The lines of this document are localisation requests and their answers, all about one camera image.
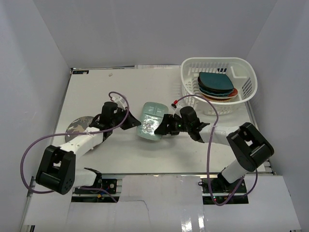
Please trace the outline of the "light blue rectangular plate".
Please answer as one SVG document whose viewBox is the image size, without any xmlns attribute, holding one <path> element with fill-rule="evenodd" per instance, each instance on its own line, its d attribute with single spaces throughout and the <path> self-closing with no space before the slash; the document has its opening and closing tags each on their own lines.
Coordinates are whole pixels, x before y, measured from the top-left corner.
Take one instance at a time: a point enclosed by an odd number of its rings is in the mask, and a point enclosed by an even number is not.
<svg viewBox="0 0 309 232">
<path fill-rule="evenodd" d="M 161 124 L 165 114 L 169 112 L 166 105 L 157 102 L 146 102 L 142 108 L 140 122 L 137 126 L 137 135 L 141 138 L 159 141 L 162 136 L 154 132 Z"/>
</svg>

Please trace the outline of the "silver metallic round plate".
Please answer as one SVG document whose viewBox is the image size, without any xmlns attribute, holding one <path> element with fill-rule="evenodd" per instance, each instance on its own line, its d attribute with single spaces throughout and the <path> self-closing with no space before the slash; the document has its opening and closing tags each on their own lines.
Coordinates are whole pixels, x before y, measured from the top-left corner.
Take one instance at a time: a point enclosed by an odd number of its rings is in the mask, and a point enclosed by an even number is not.
<svg viewBox="0 0 309 232">
<path fill-rule="evenodd" d="M 71 141 L 78 136 L 78 133 L 84 132 L 93 118 L 93 116 L 83 116 L 71 122 L 66 129 L 65 142 Z"/>
</svg>

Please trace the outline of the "red and teal wave plate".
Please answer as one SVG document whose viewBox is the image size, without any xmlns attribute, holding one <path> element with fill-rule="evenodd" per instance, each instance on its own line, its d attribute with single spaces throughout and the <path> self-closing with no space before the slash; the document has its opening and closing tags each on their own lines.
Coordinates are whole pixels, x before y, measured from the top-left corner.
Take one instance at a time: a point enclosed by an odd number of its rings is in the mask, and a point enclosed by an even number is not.
<svg viewBox="0 0 309 232">
<path fill-rule="evenodd" d="M 236 88 L 234 88 L 234 90 L 231 93 L 229 93 L 228 95 L 211 95 L 209 93 L 206 93 L 204 95 L 207 96 L 207 97 L 210 97 L 212 99 L 223 101 L 223 100 L 229 100 L 229 99 L 236 97 L 238 95 L 238 90 Z"/>
</svg>

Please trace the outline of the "orange woven round plate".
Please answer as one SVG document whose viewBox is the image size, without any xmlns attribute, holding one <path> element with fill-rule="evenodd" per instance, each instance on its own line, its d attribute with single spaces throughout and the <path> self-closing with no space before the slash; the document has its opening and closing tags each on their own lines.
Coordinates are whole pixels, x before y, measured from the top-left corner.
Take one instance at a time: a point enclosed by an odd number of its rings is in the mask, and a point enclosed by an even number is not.
<svg viewBox="0 0 309 232">
<path fill-rule="evenodd" d="M 214 99 L 214 98 L 209 98 L 209 97 L 204 97 L 204 99 L 207 99 L 211 102 L 230 102 L 232 99 Z"/>
</svg>

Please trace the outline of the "teal scalloped round plate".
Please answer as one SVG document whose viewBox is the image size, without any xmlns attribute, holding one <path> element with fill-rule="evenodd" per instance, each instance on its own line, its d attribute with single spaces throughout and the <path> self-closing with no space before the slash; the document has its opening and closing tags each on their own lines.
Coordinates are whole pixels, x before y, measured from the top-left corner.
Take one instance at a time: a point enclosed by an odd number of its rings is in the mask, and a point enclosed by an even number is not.
<svg viewBox="0 0 309 232">
<path fill-rule="evenodd" d="M 229 90 L 227 92 L 214 92 L 214 91 L 210 91 L 210 90 L 205 90 L 203 88 L 199 88 L 200 92 L 204 93 L 204 94 L 208 94 L 211 96 L 221 96 L 221 97 L 226 97 L 229 94 L 231 94 L 233 92 L 233 90 Z"/>
</svg>

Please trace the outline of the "dark teal square plate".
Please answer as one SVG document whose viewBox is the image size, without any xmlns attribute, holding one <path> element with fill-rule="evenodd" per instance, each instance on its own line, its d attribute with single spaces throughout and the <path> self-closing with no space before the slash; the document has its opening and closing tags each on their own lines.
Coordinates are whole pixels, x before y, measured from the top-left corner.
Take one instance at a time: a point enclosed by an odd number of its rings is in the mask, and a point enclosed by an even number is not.
<svg viewBox="0 0 309 232">
<path fill-rule="evenodd" d="M 200 72 L 198 77 L 212 91 L 225 92 L 234 89 L 232 81 L 226 74 Z"/>
</svg>

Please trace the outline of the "beige plate with maroon rim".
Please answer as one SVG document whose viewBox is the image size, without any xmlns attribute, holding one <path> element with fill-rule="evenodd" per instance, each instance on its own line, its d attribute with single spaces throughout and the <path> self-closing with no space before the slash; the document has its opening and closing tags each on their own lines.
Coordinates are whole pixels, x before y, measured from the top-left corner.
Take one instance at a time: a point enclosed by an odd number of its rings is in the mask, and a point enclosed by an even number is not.
<svg viewBox="0 0 309 232">
<path fill-rule="evenodd" d="M 211 90 L 211 89 L 209 89 L 207 86 L 205 86 L 205 85 L 202 83 L 200 77 L 197 78 L 197 81 L 198 81 L 199 87 L 200 87 L 201 89 L 203 89 L 204 91 L 210 91 L 210 90 Z"/>
</svg>

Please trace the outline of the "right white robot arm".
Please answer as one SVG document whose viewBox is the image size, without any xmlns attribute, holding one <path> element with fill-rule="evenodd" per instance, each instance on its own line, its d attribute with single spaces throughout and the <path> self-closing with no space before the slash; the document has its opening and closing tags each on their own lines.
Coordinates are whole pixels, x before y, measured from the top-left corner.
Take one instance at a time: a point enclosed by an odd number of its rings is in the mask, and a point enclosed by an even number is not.
<svg viewBox="0 0 309 232">
<path fill-rule="evenodd" d="M 218 127 L 201 122 L 191 106 L 181 108 L 178 114 L 165 114 L 154 132 L 156 135 L 186 132 L 196 142 L 230 146 L 236 159 L 211 181 L 211 186 L 225 193 L 234 189 L 236 181 L 241 177 L 256 171 L 274 154 L 272 145 L 252 123 L 245 122 L 238 127 Z"/>
</svg>

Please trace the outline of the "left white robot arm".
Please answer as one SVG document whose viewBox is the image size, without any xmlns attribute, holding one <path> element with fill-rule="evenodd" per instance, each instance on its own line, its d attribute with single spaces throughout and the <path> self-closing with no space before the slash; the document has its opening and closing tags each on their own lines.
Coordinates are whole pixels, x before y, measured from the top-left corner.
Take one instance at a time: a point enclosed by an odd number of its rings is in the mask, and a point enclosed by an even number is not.
<svg viewBox="0 0 309 232">
<path fill-rule="evenodd" d="M 104 103 L 101 113 L 92 119 L 85 134 L 58 147 L 50 145 L 45 149 L 36 183 L 62 195 L 76 187 L 87 188 L 92 193 L 100 191 L 102 173 L 92 168 L 77 169 L 76 161 L 103 143 L 114 127 L 128 130 L 140 125 L 127 108 L 112 101 Z"/>
</svg>

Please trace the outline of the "white plastic dish bin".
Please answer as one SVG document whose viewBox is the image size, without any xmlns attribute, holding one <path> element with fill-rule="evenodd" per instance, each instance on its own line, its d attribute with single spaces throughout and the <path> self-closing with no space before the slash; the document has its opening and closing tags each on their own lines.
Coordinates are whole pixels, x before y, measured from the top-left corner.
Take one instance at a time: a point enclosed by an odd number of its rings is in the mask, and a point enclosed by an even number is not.
<svg viewBox="0 0 309 232">
<path fill-rule="evenodd" d="M 195 94 L 202 96 L 187 97 L 184 101 L 196 111 L 215 116 L 213 107 L 208 104 L 204 93 L 200 92 L 197 78 L 200 72 L 226 74 L 232 81 L 238 95 L 230 102 L 212 102 L 219 115 L 234 112 L 242 103 L 250 100 L 257 92 L 257 78 L 255 72 L 247 61 L 241 58 L 188 58 L 181 65 L 182 94 L 184 96 Z"/>
</svg>

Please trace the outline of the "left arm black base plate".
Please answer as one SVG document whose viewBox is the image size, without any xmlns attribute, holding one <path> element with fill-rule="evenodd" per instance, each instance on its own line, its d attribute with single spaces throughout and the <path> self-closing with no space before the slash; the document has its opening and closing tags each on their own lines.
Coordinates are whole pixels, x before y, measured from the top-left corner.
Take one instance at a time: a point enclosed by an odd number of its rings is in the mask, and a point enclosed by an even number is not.
<svg viewBox="0 0 309 232">
<path fill-rule="evenodd" d="M 117 179 L 99 179 L 92 186 L 73 190 L 71 201 L 75 203 L 117 203 Z"/>
</svg>

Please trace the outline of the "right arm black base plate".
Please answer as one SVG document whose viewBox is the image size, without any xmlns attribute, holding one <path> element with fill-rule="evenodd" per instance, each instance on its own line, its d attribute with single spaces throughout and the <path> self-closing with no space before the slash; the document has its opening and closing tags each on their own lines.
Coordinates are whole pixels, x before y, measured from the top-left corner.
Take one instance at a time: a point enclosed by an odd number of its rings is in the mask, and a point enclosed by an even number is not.
<svg viewBox="0 0 309 232">
<path fill-rule="evenodd" d="M 231 185 L 224 185 L 220 183 L 217 178 L 210 178 L 211 189 L 213 193 L 213 197 L 210 195 L 208 179 L 202 178 L 198 185 L 202 189 L 202 199 L 204 205 L 214 205 L 214 202 L 223 203 L 226 201 L 231 194 L 231 192 L 235 189 L 236 185 L 239 182 L 239 179 L 232 183 Z M 236 190 L 233 197 L 226 204 L 248 204 L 249 200 L 247 196 L 243 196 L 247 193 L 247 188 L 244 180 L 242 180 L 240 186 Z"/>
</svg>

